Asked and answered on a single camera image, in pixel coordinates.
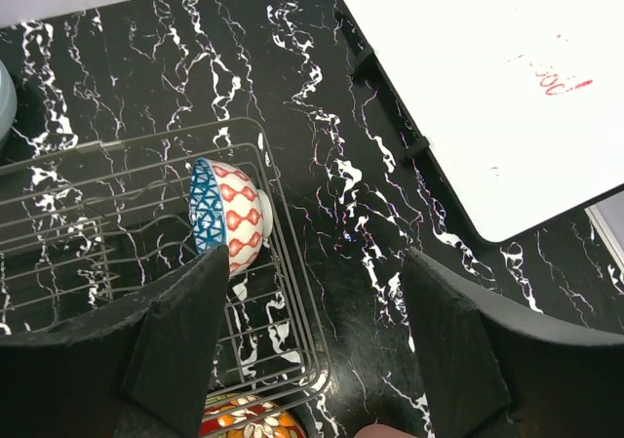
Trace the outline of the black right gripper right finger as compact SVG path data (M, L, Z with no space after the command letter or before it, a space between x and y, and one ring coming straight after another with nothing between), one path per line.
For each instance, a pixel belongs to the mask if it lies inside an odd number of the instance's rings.
M537 313L416 249L402 289L436 436L622 436L622 335Z

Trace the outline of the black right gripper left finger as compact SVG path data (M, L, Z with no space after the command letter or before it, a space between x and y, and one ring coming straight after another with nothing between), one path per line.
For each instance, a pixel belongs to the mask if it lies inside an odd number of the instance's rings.
M1 341L5 437L195 437L229 279L226 248L91 312Z

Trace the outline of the red floral plate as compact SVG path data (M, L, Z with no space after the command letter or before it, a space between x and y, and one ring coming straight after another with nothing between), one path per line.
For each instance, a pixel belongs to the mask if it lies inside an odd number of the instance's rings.
M306 432L273 402L227 393L206 399L199 436L306 437Z

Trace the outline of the blue and red patterned bowl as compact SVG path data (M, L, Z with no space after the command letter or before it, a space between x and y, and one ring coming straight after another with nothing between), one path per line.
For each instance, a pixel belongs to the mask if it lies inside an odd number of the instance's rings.
M200 157L192 167L188 199L196 251L224 245L232 277L250 268L273 231L267 193L240 168Z

